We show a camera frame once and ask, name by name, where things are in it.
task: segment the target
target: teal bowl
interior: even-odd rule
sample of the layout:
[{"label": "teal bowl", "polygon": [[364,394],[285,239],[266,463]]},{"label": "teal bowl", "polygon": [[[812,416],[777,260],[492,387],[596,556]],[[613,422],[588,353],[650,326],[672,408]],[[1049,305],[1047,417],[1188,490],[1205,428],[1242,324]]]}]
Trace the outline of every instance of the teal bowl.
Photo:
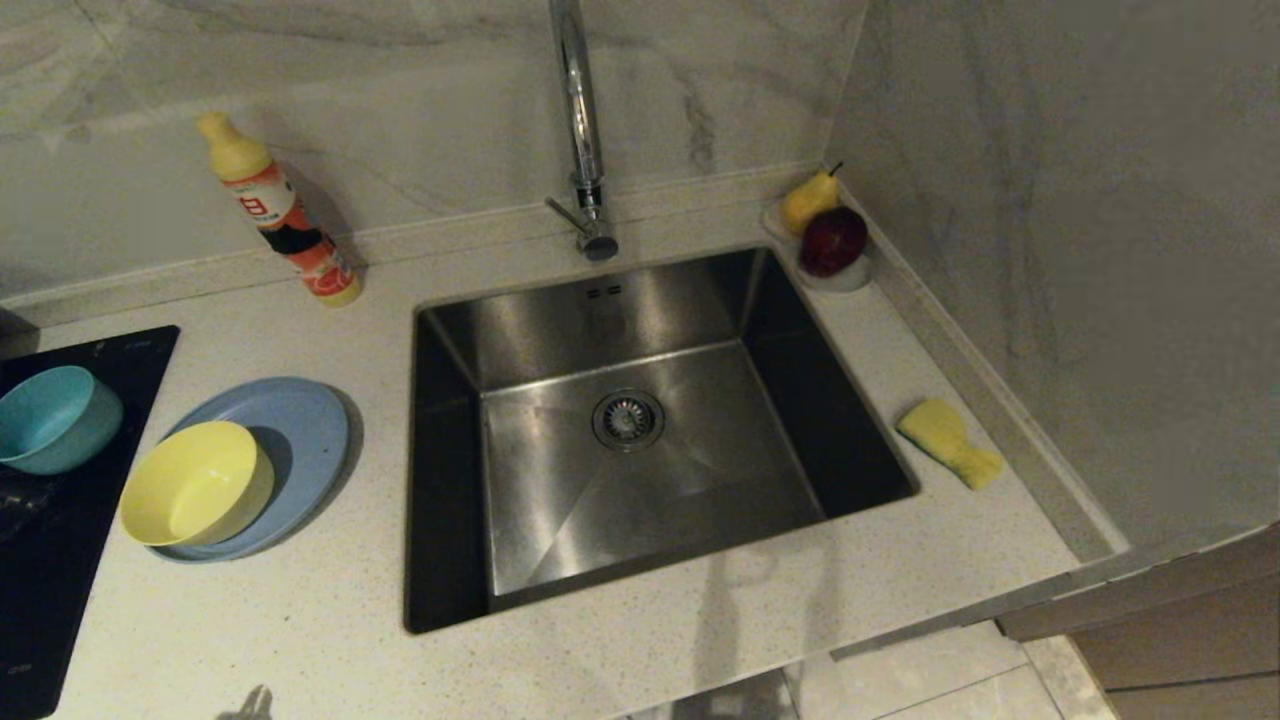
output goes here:
[{"label": "teal bowl", "polygon": [[120,398],[84,368],[45,370],[0,397],[0,462],[32,475],[79,468],[123,418]]}]

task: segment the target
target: yellow bowl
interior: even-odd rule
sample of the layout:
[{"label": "yellow bowl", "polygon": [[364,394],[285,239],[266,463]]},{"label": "yellow bowl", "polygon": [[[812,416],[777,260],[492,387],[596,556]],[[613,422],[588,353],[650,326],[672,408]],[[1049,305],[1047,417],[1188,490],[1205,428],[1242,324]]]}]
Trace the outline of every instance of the yellow bowl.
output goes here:
[{"label": "yellow bowl", "polygon": [[274,484],[271,459],[247,429],[200,423],[138,462],[124,486],[120,518],[143,544],[212,544],[247,528]]}]

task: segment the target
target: marble wall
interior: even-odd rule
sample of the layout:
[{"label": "marble wall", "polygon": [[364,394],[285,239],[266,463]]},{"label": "marble wall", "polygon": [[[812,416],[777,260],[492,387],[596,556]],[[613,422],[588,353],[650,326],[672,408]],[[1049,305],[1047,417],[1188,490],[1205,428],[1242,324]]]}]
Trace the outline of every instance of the marble wall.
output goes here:
[{"label": "marble wall", "polygon": [[[613,191],[817,161],[865,0],[584,0]],[[6,0],[0,299],[257,247],[227,109],[337,229],[563,193],[545,0]]]},{"label": "marble wall", "polygon": [[873,0],[827,151],[1134,543],[1280,516],[1280,5]]}]

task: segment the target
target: sink drain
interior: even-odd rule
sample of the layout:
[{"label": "sink drain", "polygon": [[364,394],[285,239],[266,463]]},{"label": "sink drain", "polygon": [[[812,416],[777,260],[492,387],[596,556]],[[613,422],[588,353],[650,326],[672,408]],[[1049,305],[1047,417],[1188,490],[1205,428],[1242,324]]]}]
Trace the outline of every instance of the sink drain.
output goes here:
[{"label": "sink drain", "polygon": [[591,429],[602,445],[622,452],[649,447],[662,434],[667,416],[646,392],[622,389],[609,393],[591,414]]}]

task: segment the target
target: bowl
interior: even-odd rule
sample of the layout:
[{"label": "bowl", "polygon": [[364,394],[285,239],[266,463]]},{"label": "bowl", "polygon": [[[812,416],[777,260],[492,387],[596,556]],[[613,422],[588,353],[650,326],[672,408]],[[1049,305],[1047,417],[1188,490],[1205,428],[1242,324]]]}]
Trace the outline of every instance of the bowl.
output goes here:
[{"label": "bowl", "polygon": [[165,438],[138,462],[120,497],[129,536],[151,546],[212,544],[266,507],[271,459],[236,423],[200,423]]},{"label": "bowl", "polygon": [[0,398],[0,462],[32,475],[65,473],[101,452],[123,418],[120,398],[84,368],[45,370]]}]

